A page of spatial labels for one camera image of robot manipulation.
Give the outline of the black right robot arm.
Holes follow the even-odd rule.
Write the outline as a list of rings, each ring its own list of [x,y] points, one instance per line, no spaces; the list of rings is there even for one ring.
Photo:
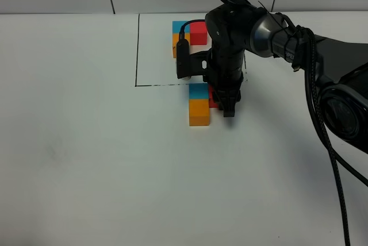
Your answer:
[[[366,152],[367,45],[315,35],[247,0],[220,1],[204,19],[211,48],[192,54],[188,43],[178,43],[177,77],[203,77],[225,116],[232,117],[240,100],[244,54],[283,58],[316,86],[316,102],[330,131]]]

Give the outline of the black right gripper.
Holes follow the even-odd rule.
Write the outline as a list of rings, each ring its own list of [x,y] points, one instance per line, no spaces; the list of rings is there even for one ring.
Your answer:
[[[244,57],[243,49],[215,47],[189,55],[190,75],[201,75],[212,86],[224,117],[234,117],[235,105],[241,100]]]

